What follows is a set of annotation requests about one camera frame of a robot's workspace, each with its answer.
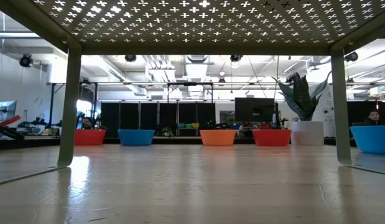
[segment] television screen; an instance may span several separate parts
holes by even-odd
[[[273,98],[235,98],[235,120],[271,122],[274,105]]]

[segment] snake plant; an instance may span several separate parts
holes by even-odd
[[[283,84],[279,80],[275,81],[278,83],[282,94],[285,97],[286,103],[289,107],[297,113],[301,121],[311,121],[312,115],[317,108],[319,99],[322,96],[322,92],[328,85],[328,74],[327,79],[317,86],[314,92],[310,95],[310,88],[306,76],[303,78],[296,72],[293,76],[293,88]]]

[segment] wooden floor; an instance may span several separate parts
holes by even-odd
[[[58,154],[26,150],[1,164]],[[77,147],[71,168],[0,185],[0,223],[383,224],[385,175],[339,165],[330,146]]]

